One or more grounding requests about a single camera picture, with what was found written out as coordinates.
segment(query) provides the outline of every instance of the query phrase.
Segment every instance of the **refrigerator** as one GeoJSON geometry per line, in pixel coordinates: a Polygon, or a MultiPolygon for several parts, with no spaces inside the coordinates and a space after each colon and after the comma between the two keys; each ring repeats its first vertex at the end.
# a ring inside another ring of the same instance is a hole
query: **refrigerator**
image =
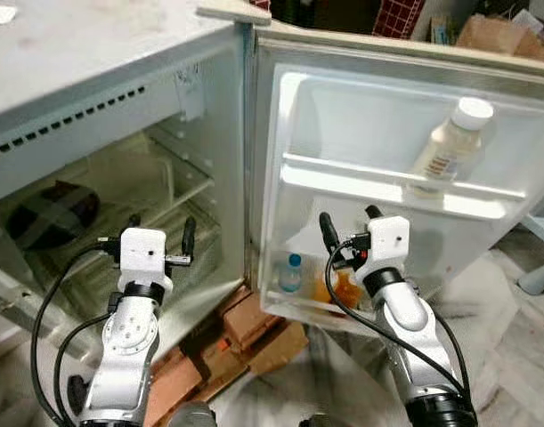
{"type": "MultiPolygon", "coordinates": [[[[133,215],[165,231],[168,254],[179,252],[192,215],[195,261],[173,270],[158,356],[242,283],[272,314],[370,334],[315,298],[328,258],[320,212],[342,236],[364,230],[367,205],[407,218],[405,273],[429,296],[543,197],[544,64],[275,21],[194,19],[204,25],[197,35],[163,39],[141,58],[116,51],[115,66],[28,102],[0,97],[3,316],[30,328],[69,258],[97,237],[117,236],[133,215]],[[456,181],[424,181],[443,199],[409,197],[428,135],[463,96],[495,108],[482,149],[456,181]],[[94,221],[55,247],[33,248],[44,236],[36,227],[34,237],[12,238],[17,209],[64,182],[97,195],[94,221]],[[294,293],[278,284],[290,254],[302,258],[294,293]]],[[[44,336],[56,344],[102,314],[117,277],[108,257],[77,264],[46,312],[44,336]]],[[[360,310],[369,315],[368,298],[360,310]]],[[[100,341],[89,331],[69,352],[90,363],[100,341]]]]}

